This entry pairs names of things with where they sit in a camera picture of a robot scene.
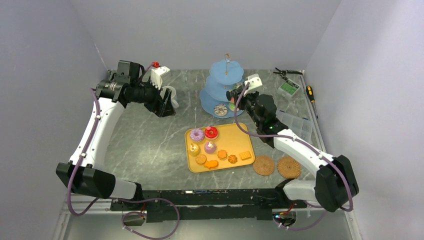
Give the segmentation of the green frosted donut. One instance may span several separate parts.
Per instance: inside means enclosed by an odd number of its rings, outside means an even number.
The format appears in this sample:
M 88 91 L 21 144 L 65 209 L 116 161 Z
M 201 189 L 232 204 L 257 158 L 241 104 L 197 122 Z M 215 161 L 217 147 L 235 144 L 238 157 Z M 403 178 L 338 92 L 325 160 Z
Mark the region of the green frosted donut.
M 235 106 L 235 103 L 234 102 L 229 102 L 228 103 L 228 108 L 231 110 L 231 111 L 235 111 L 236 110 L 236 106 Z

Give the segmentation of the blue three-tier cake stand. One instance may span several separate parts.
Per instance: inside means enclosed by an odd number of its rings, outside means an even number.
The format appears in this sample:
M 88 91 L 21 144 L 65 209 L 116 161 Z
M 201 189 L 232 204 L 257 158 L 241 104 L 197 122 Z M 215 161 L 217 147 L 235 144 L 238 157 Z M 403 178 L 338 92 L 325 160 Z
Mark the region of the blue three-tier cake stand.
M 243 74 L 244 69 L 237 61 L 231 59 L 229 53 L 224 54 L 223 60 L 213 63 L 209 69 L 209 76 L 205 80 L 205 86 L 199 93 L 203 110 L 215 118 L 232 118 L 234 111 L 229 109 L 226 92 L 242 85 Z M 217 104 L 226 105 L 228 113 L 225 116 L 214 114 L 214 107 Z

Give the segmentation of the chocolate sprinkled donut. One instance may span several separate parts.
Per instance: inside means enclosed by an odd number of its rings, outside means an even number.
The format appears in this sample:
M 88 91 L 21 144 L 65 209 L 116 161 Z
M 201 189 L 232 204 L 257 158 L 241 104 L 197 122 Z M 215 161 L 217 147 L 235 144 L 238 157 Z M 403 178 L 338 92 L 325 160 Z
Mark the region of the chocolate sprinkled donut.
M 218 117 L 224 117 L 228 113 L 228 108 L 225 104 L 219 103 L 215 105 L 213 113 Z

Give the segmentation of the white and blue mug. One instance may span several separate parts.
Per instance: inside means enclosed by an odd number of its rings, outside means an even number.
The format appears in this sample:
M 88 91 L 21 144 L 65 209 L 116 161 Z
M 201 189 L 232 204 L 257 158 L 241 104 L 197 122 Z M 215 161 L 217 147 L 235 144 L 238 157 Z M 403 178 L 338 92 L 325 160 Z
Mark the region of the white and blue mug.
M 174 109 L 177 109 L 179 107 L 179 104 L 177 102 L 176 89 L 174 87 L 172 87 L 172 86 L 164 86 L 162 89 L 163 89 L 163 92 L 165 92 L 166 89 L 171 90 L 171 95 L 170 95 L 171 104 L 172 104 L 172 106 L 173 106 Z

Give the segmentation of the red frosted donut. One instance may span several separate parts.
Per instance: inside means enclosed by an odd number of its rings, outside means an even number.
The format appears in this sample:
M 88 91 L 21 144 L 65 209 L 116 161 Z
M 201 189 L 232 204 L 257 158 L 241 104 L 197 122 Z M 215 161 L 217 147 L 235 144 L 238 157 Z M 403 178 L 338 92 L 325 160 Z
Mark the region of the red frosted donut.
M 219 136 L 219 131 L 215 126 L 207 126 L 203 134 L 208 140 L 215 140 Z

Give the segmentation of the purple sprinkled donut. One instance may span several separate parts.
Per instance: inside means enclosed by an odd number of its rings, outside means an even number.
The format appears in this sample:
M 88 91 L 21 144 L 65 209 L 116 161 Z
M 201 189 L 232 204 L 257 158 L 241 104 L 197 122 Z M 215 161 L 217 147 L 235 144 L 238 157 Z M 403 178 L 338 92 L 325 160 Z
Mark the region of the purple sprinkled donut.
M 189 132 L 189 138 L 198 143 L 204 140 L 205 135 L 202 129 L 200 128 L 194 128 Z

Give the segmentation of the yellow cupcake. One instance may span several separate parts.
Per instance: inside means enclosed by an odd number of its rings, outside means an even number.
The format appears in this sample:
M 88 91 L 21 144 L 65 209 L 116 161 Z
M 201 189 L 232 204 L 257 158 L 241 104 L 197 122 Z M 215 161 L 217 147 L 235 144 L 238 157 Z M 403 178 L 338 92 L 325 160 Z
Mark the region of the yellow cupcake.
M 196 157 L 200 153 L 200 147 L 196 143 L 190 143 L 187 147 L 187 152 L 190 156 Z

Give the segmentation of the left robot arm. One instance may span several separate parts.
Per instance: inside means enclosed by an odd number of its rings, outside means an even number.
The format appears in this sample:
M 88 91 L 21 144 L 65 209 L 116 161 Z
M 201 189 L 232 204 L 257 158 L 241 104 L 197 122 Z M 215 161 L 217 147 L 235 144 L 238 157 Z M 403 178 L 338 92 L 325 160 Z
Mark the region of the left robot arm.
M 85 132 L 67 163 L 59 163 L 56 175 L 67 187 L 67 193 L 99 199 L 124 199 L 131 210 L 144 203 L 139 183 L 122 180 L 105 172 L 104 160 L 114 128 L 130 103 L 143 104 L 159 118 L 175 115 L 171 90 L 162 87 L 163 78 L 170 74 L 166 66 L 152 66 L 147 81 L 144 67 L 120 60 L 109 78 L 92 90 L 93 110 Z

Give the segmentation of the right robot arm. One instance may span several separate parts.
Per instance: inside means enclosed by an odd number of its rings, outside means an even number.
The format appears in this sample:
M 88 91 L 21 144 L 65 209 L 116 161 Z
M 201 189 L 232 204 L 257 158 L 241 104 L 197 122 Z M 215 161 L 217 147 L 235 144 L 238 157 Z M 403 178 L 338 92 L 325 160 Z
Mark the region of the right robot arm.
M 271 95 L 260 94 L 245 83 L 226 92 L 235 107 L 245 110 L 256 125 L 256 132 L 245 134 L 258 137 L 263 143 L 296 160 L 307 169 L 314 180 L 287 178 L 275 190 L 276 203 L 289 207 L 294 201 L 314 202 L 328 212 L 354 209 L 353 197 L 359 186 L 351 161 L 344 155 L 333 156 L 297 136 L 276 117 L 277 107 Z

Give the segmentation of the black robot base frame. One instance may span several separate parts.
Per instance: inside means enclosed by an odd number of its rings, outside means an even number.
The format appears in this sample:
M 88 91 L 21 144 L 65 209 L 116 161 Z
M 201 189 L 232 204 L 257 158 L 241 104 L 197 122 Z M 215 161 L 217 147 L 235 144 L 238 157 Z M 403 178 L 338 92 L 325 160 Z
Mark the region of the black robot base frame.
M 145 190 L 147 203 L 113 200 L 113 212 L 144 210 L 148 223 L 180 220 L 271 220 L 278 211 L 305 209 L 302 200 L 290 200 L 274 188 Z

